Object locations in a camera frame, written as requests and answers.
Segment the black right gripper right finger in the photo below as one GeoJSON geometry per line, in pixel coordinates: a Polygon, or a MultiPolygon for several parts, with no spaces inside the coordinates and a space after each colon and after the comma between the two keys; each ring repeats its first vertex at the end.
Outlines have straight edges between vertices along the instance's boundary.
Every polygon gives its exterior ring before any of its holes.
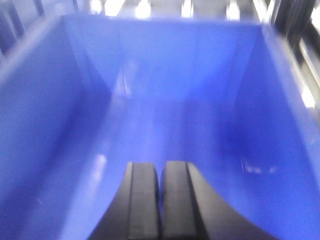
{"type": "Polygon", "coordinates": [[[191,162],[168,161],[162,176],[165,240],[273,240],[231,207],[191,162]]]}

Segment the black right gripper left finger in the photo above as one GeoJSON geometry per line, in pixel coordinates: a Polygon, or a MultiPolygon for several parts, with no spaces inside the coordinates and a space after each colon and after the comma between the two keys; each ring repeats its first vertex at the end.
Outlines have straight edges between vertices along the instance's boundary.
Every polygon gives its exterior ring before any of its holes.
{"type": "Polygon", "coordinates": [[[159,240],[159,184],[151,162],[129,162],[92,240],[159,240]]]}

